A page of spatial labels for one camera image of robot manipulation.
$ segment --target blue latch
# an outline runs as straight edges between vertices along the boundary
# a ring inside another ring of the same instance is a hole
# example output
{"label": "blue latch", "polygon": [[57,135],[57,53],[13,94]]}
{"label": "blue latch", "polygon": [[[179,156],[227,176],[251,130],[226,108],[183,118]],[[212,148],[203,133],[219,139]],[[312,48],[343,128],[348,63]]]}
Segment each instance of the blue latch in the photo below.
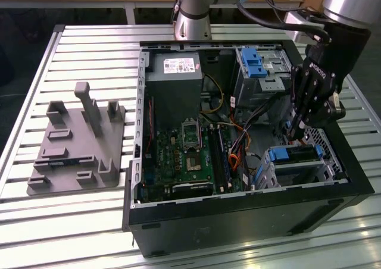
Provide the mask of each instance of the blue latch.
{"label": "blue latch", "polygon": [[316,154],[321,159],[323,157],[323,150],[320,145],[315,145]]}
{"label": "blue latch", "polygon": [[274,154],[273,150],[269,150],[268,155],[270,156],[271,161],[275,161],[275,154]]}
{"label": "blue latch", "polygon": [[255,48],[242,48],[242,61],[248,69],[249,77],[267,77],[267,71],[262,65],[261,56]]}
{"label": "blue latch", "polygon": [[290,158],[286,148],[273,148],[272,150],[277,160],[288,160]]}

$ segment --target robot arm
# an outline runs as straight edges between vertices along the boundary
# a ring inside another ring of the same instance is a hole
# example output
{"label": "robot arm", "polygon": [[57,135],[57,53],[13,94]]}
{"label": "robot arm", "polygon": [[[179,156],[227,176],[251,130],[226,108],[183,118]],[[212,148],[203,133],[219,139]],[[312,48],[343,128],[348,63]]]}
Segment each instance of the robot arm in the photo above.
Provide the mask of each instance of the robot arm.
{"label": "robot arm", "polygon": [[308,45],[303,64],[293,67],[290,140],[302,138],[306,126],[322,127],[345,116],[338,94],[371,35],[381,0],[324,0],[323,6],[323,14],[308,10],[297,14],[304,24],[321,25],[330,42]]}
{"label": "robot arm", "polygon": [[344,117],[338,94],[371,35],[369,28],[379,17],[381,0],[324,0],[324,13],[298,10],[289,12],[285,22],[279,23],[254,17],[240,1],[178,0],[176,39],[211,39],[210,5],[236,3],[254,22],[283,29],[294,41],[308,44],[303,64],[293,66],[291,72],[289,140],[302,138],[308,126],[323,127]]}

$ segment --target slot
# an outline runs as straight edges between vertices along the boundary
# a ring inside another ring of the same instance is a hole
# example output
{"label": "slot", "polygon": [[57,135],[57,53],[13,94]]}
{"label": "slot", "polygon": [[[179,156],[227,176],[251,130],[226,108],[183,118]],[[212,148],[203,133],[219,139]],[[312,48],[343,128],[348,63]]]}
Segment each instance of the slot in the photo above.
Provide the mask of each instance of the slot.
{"label": "slot", "polygon": [[212,158],[214,180],[218,193],[224,193],[227,189],[226,178],[224,176],[225,170],[221,157],[223,155],[221,147],[219,146],[220,139],[214,129],[208,128],[208,140],[210,147],[210,155]]}

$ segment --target aluminum table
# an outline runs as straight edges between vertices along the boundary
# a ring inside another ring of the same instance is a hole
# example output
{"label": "aluminum table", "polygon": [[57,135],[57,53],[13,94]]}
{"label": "aluminum table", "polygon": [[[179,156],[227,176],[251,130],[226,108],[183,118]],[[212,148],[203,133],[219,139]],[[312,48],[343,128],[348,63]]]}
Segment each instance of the aluminum table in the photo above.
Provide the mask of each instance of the aluminum table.
{"label": "aluminum table", "polygon": [[[213,25],[215,40],[287,39],[256,25]],[[121,231],[124,179],[114,189],[54,197],[28,196],[50,100],[79,107],[73,89],[90,83],[98,106],[126,109],[121,167],[132,157],[139,42],[173,40],[165,25],[66,26],[49,41],[0,158],[0,268],[370,268],[381,265],[381,123],[348,76],[339,125],[376,193],[312,233],[145,259]],[[299,51],[304,46],[298,45]]]}

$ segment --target yellow wire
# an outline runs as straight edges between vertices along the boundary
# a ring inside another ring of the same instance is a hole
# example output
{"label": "yellow wire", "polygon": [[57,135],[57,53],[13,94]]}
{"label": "yellow wire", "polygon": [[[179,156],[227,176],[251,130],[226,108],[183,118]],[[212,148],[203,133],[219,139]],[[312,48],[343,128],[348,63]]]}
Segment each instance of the yellow wire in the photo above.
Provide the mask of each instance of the yellow wire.
{"label": "yellow wire", "polygon": [[207,76],[209,79],[211,79],[214,82],[214,84],[218,87],[218,89],[221,93],[221,100],[220,100],[220,105],[217,108],[215,108],[213,110],[204,110],[204,111],[200,111],[200,112],[204,113],[204,114],[214,113],[222,107],[222,105],[224,103],[224,93],[222,92],[220,85],[216,82],[216,80],[210,74],[204,74],[204,76]]}
{"label": "yellow wire", "polygon": [[227,122],[212,122],[212,121],[210,121],[207,117],[205,117],[205,116],[200,116],[200,117],[202,117],[203,119],[205,119],[207,122],[209,122],[210,124],[223,124],[223,125],[228,125],[228,126],[234,126],[234,124],[232,124],[232,123],[227,123]]}

